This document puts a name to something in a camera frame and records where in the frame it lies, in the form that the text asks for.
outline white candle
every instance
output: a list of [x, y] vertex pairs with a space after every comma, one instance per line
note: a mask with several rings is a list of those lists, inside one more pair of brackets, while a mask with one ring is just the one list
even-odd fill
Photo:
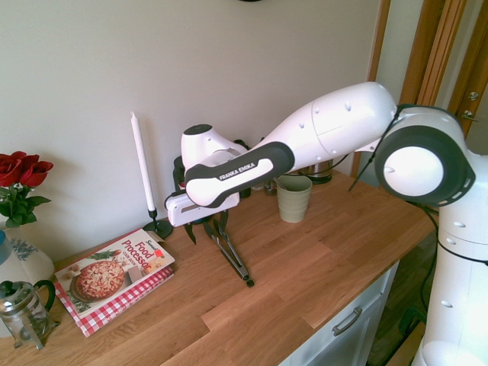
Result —
[[134, 139], [136, 140], [137, 157], [139, 158], [140, 172], [143, 175], [144, 191], [146, 192], [147, 208], [149, 211], [154, 211], [153, 191], [151, 191], [151, 182], [149, 181], [149, 173], [147, 172], [146, 155], [144, 154], [143, 138], [140, 134], [139, 120], [134, 112], [132, 112], [132, 131]]

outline red rose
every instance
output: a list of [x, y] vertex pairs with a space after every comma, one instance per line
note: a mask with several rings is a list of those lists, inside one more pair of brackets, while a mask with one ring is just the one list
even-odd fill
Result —
[[28, 187], [37, 187], [40, 185], [44, 179], [47, 177], [47, 172], [53, 168], [53, 163], [51, 162], [32, 162], [27, 160], [26, 164], [22, 166], [21, 184]]
[[22, 173], [22, 158], [27, 154], [22, 151], [12, 155], [0, 154], [0, 187], [9, 187], [19, 182]]

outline franka emika robot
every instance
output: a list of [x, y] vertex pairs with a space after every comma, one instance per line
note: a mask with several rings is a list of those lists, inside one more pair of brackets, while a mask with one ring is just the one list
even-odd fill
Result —
[[181, 139], [191, 201], [183, 213], [169, 208], [170, 221], [220, 212], [245, 188], [372, 150], [388, 192], [439, 207], [437, 265], [413, 365], [488, 365], [488, 156], [466, 147], [461, 125], [446, 111], [397, 107], [382, 85], [366, 82], [303, 106], [249, 151], [211, 126], [193, 126]]

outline book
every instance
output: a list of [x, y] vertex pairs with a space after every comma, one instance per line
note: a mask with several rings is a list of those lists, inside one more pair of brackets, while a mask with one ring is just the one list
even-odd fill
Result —
[[115, 297], [113, 300], [84, 317], [78, 316], [75, 307], [59, 282], [56, 282], [54, 287], [56, 288], [57, 297], [68, 310], [69, 315], [75, 320], [75, 324], [80, 328], [85, 337], [88, 338], [102, 326], [108, 324], [116, 316], [129, 309], [137, 301], [161, 286], [173, 276], [174, 271], [171, 266], [165, 267], [161, 271], [146, 276], [143, 281], [136, 284], [128, 291], [123, 292], [121, 295]]
[[170, 269], [164, 278], [155, 276], [174, 261], [149, 233], [138, 229], [58, 270], [56, 293], [66, 309], [74, 312], [72, 316], [83, 321], [110, 303], [117, 305], [138, 284], [144, 282], [145, 287], [137, 288], [137, 296], [144, 289], [152, 290], [172, 275]]

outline wooden countertop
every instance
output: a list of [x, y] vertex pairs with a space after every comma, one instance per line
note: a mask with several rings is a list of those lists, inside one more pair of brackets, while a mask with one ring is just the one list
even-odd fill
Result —
[[46, 347], [0, 339], [1, 365], [249, 366], [279, 364], [433, 228], [418, 208], [338, 172], [314, 185], [301, 223], [253, 191], [227, 232], [255, 286], [247, 288], [207, 238], [166, 238], [175, 276], [112, 322], [83, 336], [56, 299], [61, 324]]

